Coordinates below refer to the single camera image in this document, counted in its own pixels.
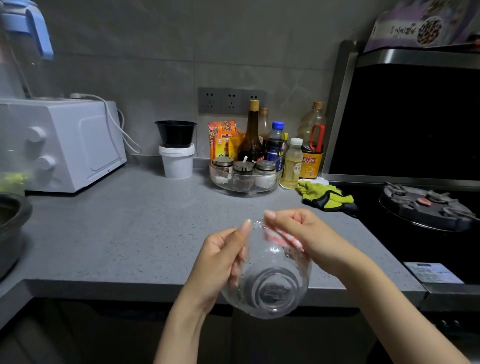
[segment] spice jar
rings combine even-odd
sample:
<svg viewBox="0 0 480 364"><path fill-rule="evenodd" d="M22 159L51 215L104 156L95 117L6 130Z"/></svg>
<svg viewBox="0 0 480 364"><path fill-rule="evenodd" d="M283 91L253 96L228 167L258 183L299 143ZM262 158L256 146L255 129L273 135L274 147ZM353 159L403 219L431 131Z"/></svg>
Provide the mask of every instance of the spice jar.
<svg viewBox="0 0 480 364"><path fill-rule="evenodd" d="M213 161L214 168L212 169L212 178L216 184L228 183L231 176L231 167L233 166L233 158L217 157Z"/></svg>
<svg viewBox="0 0 480 364"><path fill-rule="evenodd" d="M269 190L277 185L278 174L276 172L276 164L270 160L259 160L257 169L255 170L255 185Z"/></svg>
<svg viewBox="0 0 480 364"><path fill-rule="evenodd" d="M235 191L248 192L255 185L252 162L235 162L233 164L233 189Z"/></svg>

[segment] glass bowl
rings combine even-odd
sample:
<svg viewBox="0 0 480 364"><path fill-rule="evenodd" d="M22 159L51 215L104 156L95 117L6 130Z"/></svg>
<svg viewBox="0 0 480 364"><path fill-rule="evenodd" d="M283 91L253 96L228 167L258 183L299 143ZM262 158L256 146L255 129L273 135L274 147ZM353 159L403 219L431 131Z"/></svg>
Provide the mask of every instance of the glass bowl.
<svg viewBox="0 0 480 364"><path fill-rule="evenodd" d="M238 284L222 294L229 304L251 316L270 319L293 311L307 292L309 256L293 247L263 220L252 225Z"/></svg>
<svg viewBox="0 0 480 364"><path fill-rule="evenodd" d="M237 173L232 167L219 168L210 164L210 179L218 187L235 192L266 192L280 182L281 172L265 173L254 169L250 174Z"/></svg>

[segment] black cup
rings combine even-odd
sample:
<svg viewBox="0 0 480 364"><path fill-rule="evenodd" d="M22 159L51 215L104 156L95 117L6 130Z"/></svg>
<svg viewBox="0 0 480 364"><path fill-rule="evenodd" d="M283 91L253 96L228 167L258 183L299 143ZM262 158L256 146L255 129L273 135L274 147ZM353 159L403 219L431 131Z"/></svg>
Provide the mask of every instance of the black cup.
<svg viewBox="0 0 480 364"><path fill-rule="evenodd" d="M156 121L163 146L166 148L188 148L192 143L193 130L197 123L192 121Z"/></svg>

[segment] hand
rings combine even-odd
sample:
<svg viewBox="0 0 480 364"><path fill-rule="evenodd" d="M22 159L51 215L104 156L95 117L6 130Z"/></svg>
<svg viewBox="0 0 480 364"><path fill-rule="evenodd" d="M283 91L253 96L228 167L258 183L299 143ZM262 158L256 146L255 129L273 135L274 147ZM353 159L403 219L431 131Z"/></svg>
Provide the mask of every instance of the hand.
<svg viewBox="0 0 480 364"><path fill-rule="evenodd" d="M245 220L238 229L207 236L179 297L209 313L227 280L236 284L251 229L252 221Z"/></svg>
<svg viewBox="0 0 480 364"><path fill-rule="evenodd" d="M279 228L300 240L312 260L334 276L341 275L348 262L353 262L363 254L310 210L266 210L264 219L267 225Z"/></svg>

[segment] cork stopper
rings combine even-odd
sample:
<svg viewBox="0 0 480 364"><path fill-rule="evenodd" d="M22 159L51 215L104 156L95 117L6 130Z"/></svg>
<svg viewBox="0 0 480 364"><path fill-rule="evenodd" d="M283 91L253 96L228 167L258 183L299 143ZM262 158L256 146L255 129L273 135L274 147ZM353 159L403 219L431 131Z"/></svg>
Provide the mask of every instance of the cork stopper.
<svg viewBox="0 0 480 364"><path fill-rule="evenodd" d="M258 111L260 108L260 101L259 100L250 100L250 111Z"/></svg>

